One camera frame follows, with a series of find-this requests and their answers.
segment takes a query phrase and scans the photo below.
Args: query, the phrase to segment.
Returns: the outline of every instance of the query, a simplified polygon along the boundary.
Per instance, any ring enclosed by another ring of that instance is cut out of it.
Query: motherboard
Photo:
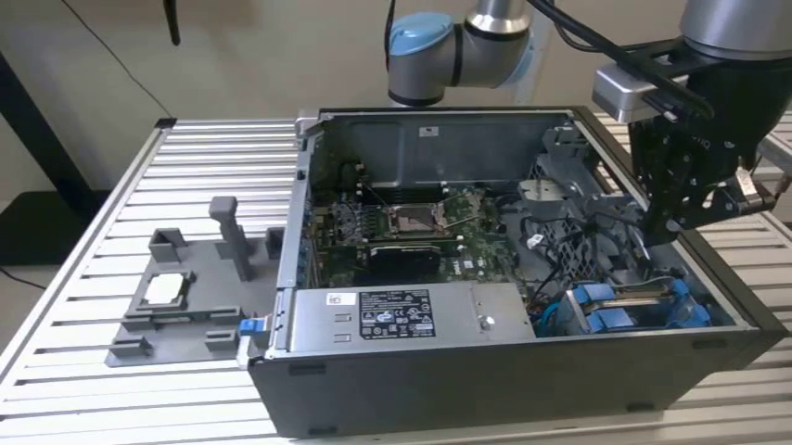
[[[443,199],[425,203],[389,203],[385,190],[368,195],[379,202],[341,194],[314,208],[320,286],[523,282],[520,257],[485,189],[445,187]]]

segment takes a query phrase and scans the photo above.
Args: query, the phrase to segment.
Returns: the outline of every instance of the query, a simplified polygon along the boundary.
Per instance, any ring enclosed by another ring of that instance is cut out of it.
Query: blue latch
[[[245,318],[240,322],[240,335],[257,336],[266,331],[268,322],[264,318]]]

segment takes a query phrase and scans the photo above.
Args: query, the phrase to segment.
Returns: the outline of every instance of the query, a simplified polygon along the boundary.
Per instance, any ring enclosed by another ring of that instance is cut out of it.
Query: black cable
[[[0,273],[5,276],[7,276],[10,279],[13,279],[14,281],[17,281],[18,283],[23,283],[25,285],[34,286],[34,287],[37,287],[41,290],[47,290],[47,287],[45,287],[42,285],[38,285],[37,283],[33,283],[33,282],[25,280],[23,278],[19,278],[19,277],[14,276],[11,273],[9,273],[9,271],[3,267],[0,267]]]
[[[385,19],[385,70],[392,68],[392,30],[395,28],[395,15],[397,14],[397,0],[392,0],[388,6],[388,18]]]
[[[584,53],[602,54],[603,51],[600,49],[598,49],[594,46],[590,46],[587,44],[582,44],[580,42],[576,42],[575,39],[572,38],[572,36],[567,33],[567,30],[559,24],[556,24],[556,31],[559,32],[559,35],[561,36],[561,40],[564,40],[565,43],[570,46],[572,46],[575,49],[578,49],[579,51],[582,51]],[[640,49],[647,49],[651,46],[660,45],[660,44],[668,44],[671,42],[674,42],[674,39],[656,40],[655,42],[644,42],[643,44],[624,44],[620,46],[620,48],[624,49],[626,51],[638,51]]]
[[[143,89],[143,91],[146,92],[146,94],[149,95],[149,97],[151,97],[151,99],[158,103],[158,105],[162,108],[162,111],[165,111],[165,114],[167,115],[169,118],[173,118],[174,115],[171,114],[171,111],[169,111],[169,108],[165,107],[165,105],[162,104],[161,100],[154,96],[154,94],[149,91],[149,89],[143,86],[143,84],[141,83],[141,81],[135,78],[135,76],[133,75],[133,72],[129,70],[127,65],[125,64],[125,62],[122,61],[122,59],[117,56],[115,52],[113,51],[113,49],[110,49],[109,44],[106,44],[105,40],[102,40],[102,37],[99,37],[99,34],[97,34],[97,32],[94,31],[94,29],[91,28],[91,26],[89,26],[89,23],[86,23],[86,20],[81,17],[81,15],[77,13],[75,9],[73,8],[73,6],[70,5],[70,3],[67,2],[67,0],[61,0],[61,2],[66,5],[66,7],[70,8],[70,11],[73,11],[73,14],[75,15],[77,19],[79,20],[79,22],[83,24],[83,27],[86,27],[86,30],[89,30],[89,32],[93,34],[93,36],[95,37],[97,41],[105,46],[105,48],[109,50],[110,55],[113,56],[113,58],[115,58],[115,61],[119,62],[119,65],[122,66],[122,69],[125,70],[125,72],[127,73],[129,78],[133,80],[133,82],[135,82],[138,84],[138,86],[141,86],[141,88]]]
[[[756,169],[759,169],[759,164],[762,163],[764,158],[766,157],[763,155],[759,155],[759,158],[756,158],[756,163],[754,164],[754,168],[751,169],[751,178],[754,177],[754,174],[756,173]]]
[[[632,77],[652,83],[662,92],[667,93],[682,104],[686,104],[704,119],[712,119],[715,117],[716,111],[702,96],[668,79],[654,67],[647,66],[640,59],[635,58],[603,34],[567,15],[548,0],[528,0],[528,2],[537,11],[548,16],[553,23],[579,36],[595,48],[599,48],[603,54],[616,62],[619,67]]]

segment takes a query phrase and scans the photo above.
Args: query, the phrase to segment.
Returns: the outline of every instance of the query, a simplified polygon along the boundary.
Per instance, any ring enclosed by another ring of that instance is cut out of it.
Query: warning label
[[[361,292],[358,297],[364,339],[435,337],[435,315],[427,289]]]

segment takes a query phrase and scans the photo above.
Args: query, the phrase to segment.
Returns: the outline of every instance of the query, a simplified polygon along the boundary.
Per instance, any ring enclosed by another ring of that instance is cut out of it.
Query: aluminum extrusion table
[[[603,120],[626,143],[624,127]],[[777,137],[787,144],[792,139],[792,115]],[[208,208],[221,194],[240,199],[248,234],[262,235],[269,226],[285,224],[294,139],[294,121],[178,121],[173,130],[153,133],[0,358],[6,445],[289,442],[276,433],[237,362],[109,368],[105,359],[149,262],[146,242],[154,229],[180,227],[189,239],[220,238]],[[785,225],[762,214],[702,232],[792,329],[792,234]],[[493,440],[544,445],[790,443],[792,338],[747,370],[708,377],[664,413],[308,443]]]

